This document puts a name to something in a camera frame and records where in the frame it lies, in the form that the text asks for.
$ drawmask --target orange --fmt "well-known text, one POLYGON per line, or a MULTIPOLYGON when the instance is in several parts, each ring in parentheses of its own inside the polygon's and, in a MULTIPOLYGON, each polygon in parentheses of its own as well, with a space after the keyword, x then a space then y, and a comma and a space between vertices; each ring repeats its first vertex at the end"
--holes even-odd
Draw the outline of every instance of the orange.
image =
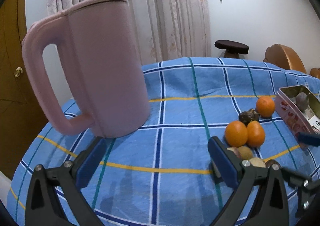
POLYGON ((224 136, 230 146, 243 146, 248 140, 247 127, 238 120, 232 121, 227 125, 224 136))
POLYGON ((259 147, 264 143, 266 134, 263 127, 258 121, 251 121, 247 125, 248 141, 247 145, 250 147, 259 147))
POLYGON ((256 111, 263 117, 269 118, 272 116, 276 109, 276 105, 272 98, 268 96, 262 96, 258 98, 256 103, 256 111))

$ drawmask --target metal bolt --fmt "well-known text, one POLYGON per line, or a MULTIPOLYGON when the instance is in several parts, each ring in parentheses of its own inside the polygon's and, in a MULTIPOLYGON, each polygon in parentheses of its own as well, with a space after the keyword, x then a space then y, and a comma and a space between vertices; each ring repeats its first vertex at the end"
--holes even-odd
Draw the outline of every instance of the metal bolt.
POLYGON ((277 165, 276 163, 274 163, 274 164, 272 165, 272 169, 275 170, 275 171, 279 170, 279 165, 277 165))
POLYGON ((36 171, 40 171, 41 169, 42 169, 42 165, 40 165, 40 164, 36 165, 36 167, 35 167, 36 171))
POLYGON ((303 209, 308 209, 308 207, 309 207, 309 202, 308 201, 306 201, 304 204, 303 204, 303 209))
POLYGON ((72 161, 65 161, 63 166, 69 168, 72 165, 72 161))
POLYGON ((245 167, 248 167, 251 165, 250 161, 249 160, 243 160, 242 161, 242 164, 245 166, 245 167))

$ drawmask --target plastic jug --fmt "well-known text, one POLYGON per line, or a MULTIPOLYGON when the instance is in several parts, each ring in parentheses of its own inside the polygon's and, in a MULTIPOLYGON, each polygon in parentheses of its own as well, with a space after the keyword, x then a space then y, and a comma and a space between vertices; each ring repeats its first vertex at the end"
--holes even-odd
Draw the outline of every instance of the plastic jug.
POLYGON ((32 25, 22 43, 25 68, 52 126, 74 135, 121 137, 150 114, 146 84, 126 0, 85 0, 32 25), (50 85, 42 58, 56 44, 70 90, 82 114, 67 119, 50 85))

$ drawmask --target door knob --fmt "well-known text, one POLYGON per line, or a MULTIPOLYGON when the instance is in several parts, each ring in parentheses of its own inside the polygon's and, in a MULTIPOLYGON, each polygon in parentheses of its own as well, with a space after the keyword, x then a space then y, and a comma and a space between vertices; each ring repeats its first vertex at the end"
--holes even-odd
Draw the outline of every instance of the door knob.
POLYGON ((16 72, 14 76, 18 78, 23 73, 23 69, 21 67, 16 68, 16 72))

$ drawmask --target wooden door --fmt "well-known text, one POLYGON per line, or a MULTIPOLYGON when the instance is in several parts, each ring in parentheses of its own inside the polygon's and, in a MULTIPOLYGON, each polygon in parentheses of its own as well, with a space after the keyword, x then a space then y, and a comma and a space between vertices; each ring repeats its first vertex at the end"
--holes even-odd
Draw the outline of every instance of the wooden door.
POLYGON ((5 0, 0 7, 0 171, 9 179, 48 122, 22 60, 26 33, 25 0, 5 0))

